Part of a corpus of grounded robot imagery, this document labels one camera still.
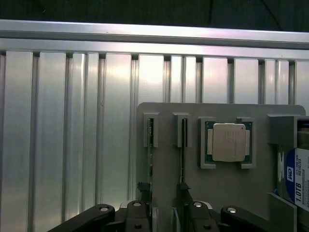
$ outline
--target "corrugated metal panel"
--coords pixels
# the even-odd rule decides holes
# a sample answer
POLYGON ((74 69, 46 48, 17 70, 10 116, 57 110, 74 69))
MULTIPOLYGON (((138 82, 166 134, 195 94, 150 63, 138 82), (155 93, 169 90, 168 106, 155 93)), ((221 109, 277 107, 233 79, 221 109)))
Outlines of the corrugated metal panel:
POLYGON ((73 54, 69 65, 65 220, 82 212, 85 60, 85 54, 73 54))
POLYGON ((31 52, 6 53, 0 215, 2 232, 26 231, 28 210, 33 210, 29 205, 32 61, 31 52))
POLYGON ((118 208, 128 191, 131 55, 107 54, 105 62, 101 200, 118 208))
POLYGON ((289 103, 289 62, 286 60, 277 61, 275 103, 289 103))
POLYGON ((83 210, 92 207, 96 201, 98 61, 98 54, 86 57, 83 210))
POLYGON ((197 102, 197 61, 195 57, 183 60, 183 102, 197 102))
POLYGON ((41 53, 37 77, 33 231, 61 222, 66 54, 41 53))
POLYGON ((118 207, 134 198, 139 103, 235 99, 295 102, 309 111, 307 66, 208 55, 201 62, 7 51, 0 56, 1 231, 44 232, 95 203, 118 207))
POLYGON ((183 58, 171 57, 170 67, 170 102, 183 101, 183 58))
POLYGON ((258 103, 258 60, 234 60, 234 103, 258 103))
POLYGON ((203 102, 228 103, 226 58, 203 58, 203 102))
POLYGON ((302 105, 309 114, 309 62, 295 62, 295 104, 302 105))

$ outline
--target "wd logo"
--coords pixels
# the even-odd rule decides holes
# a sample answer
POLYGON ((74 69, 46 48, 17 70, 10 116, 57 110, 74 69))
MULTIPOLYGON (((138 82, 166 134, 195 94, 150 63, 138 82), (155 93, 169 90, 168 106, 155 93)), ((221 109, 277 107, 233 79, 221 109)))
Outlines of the wd logo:
POLYGON ((289 181, 294 182, 294 168, 287 167, 287 169, 286 169, 286 176, 287 176, 286 178, 289 181))

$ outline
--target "metal wall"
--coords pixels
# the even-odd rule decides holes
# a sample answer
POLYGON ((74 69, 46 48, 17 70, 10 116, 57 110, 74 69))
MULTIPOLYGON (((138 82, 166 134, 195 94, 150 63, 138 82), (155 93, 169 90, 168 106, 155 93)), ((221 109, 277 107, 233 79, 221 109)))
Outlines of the metal wall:
POLYGON ((134 198, 141 102, 309 111, 305 50, 18 39, 0 50, 1 232, 134 198))

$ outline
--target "gray block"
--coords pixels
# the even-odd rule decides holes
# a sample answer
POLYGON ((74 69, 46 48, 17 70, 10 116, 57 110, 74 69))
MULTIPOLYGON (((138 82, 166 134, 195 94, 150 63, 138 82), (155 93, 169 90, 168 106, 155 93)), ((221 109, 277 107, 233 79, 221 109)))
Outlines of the gray block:
POLYGON ((154 125, 153 125, 153 128, 154 128, 154 132, 153 132, 154 144, 153 144, 153 147, 158 147, 158 124, 159 124, 158 115, 159 115, 159 113, 145 113, 144 114, 144 125, 143 125, 143 128, 144 128, 144 138, 143 138, 144 147, 148 146, 148 120, 149 119, 154 120, 154 125))
POLYGON ((205 154, 206 154, 206 138, 205 138, 205 133, 202 131, 205 130, 205 123, 206 122, 215 122, 216 118, 215 117, 199 117, 199 136, 200 136, 200 167, 201 169, 215 169, 216 164, 215 163, 206 163, 205 162, 205 154))
POLYGON ((175 145, 175 112, 187 112, 192 120, 192 147, 186 148, 185 180, 193 199, 209 202, 219 211, 236 205, 264 218, 268 217, 267 192, 276 187, 277 156, 269 142, 270 115, 305 115, 298 105, 142 103, 137 108, 137 181, 145 180, 147 164, 143 147, 143 115, 159 112, 158 147, 153 152, 153 206, 160 211, 158 231, 170 231, 179 182, 180 153, 175 145), (242 169, 234 162, 216 162, 215 169, 201 168, 201 120, 236 123, 237 118, 254 118, 256 124, 255 168, 242 169))
POLYGON ((297 232, 297 206, 273 194, 268 194, 269 220, 281 232, 297 232))
POLYGON ((175 115, 176 122, 176 145, 177 147, 182 147, 182 120, 187 119, 187 147, 192 146, 192 125, 191 125, 191 115, 188 113, 173 113, 175 115))
POLYGON ((237 118, 238 123, 242 122, 251 122, 252 123, 252 129, 251 129, 251 163, 241 163, 241 168, 242 169, 251 169, 256 167, 256 143, 257 143, 257 138, 256 138, 256 121, 252 117, 238 117, 237 118))

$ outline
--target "hard drive label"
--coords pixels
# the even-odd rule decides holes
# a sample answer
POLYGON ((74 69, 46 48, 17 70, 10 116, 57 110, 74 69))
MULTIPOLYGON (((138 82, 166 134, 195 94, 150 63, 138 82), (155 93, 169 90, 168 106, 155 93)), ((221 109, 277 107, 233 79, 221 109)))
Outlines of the hard drive label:
POLYGON ((295 148, 288 153, 285 185, 291 200, 309 211, 309 150, 295 148))

